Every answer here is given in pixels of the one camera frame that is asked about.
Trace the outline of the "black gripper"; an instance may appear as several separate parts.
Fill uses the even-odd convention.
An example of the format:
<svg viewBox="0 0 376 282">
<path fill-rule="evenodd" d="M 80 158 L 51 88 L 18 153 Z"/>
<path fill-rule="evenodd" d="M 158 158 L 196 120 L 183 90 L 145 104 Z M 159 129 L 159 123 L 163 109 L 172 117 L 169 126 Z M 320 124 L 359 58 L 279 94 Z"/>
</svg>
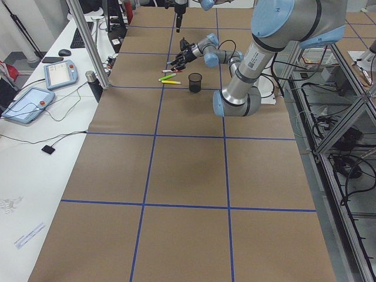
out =
<svg viewBox="0 0 376 282">
<path fill-rule="evenodd" d="M 187 46 L 182 51 L 182 54 L 178 54 L 175 59 L 170 62 L 170 66 L 173 66 L 173 69 L 184 70 L 187 65 L 186 61 L 194 61 L 201 56 L 203 56 L 203 54 L 199 49 L 198 44 L 194 43 Z"/>
<path fill-rule="evenodd" d="M 174 0 L 174 11 L 176 13 L 176 32 L 180 32 L 183 15 L 186 12 L 187 0 Z"/>
</svg>

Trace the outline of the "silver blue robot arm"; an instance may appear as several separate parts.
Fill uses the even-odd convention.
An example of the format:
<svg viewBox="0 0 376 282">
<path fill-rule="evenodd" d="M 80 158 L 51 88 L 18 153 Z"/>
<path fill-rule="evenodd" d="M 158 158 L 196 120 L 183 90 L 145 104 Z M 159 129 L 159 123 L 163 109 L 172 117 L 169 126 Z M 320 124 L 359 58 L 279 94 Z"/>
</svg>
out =
<svg viewBox="0 0 376 282">
<path fill-rule="evenodd" d="M 208 11 L 215 5 L 221 5 L 224 3 L 230 3 L 231 1 L 228 0 L 202 0 L 199 1 L 200 6 L 205 10 Z M 173 1 L 174 12 L 176 14 L 176 32 L 180 32 L 180 28 L 182 25 L 183 15 L 186 13 L 186 8 L 188 7 L 187 0 L 175 0 Z"/>
<path fill-rule="evenodd" d="M 203 57 L 208 67 L 229 66 L 230 83 L 213 94 L 217 116 L 250 116 L 261 105 L 254 83 L 274 55 L 291 41 L 301 48 L 316 48 L 338 42 L 344 35 L 347 1 L 258 1 L 251 19 L 253 41 L 247 52 L 219 49 L 211 33 L 197 43 L 180 41 L 181 52 L 171 62 L 174 70 Z"/>
</svg>

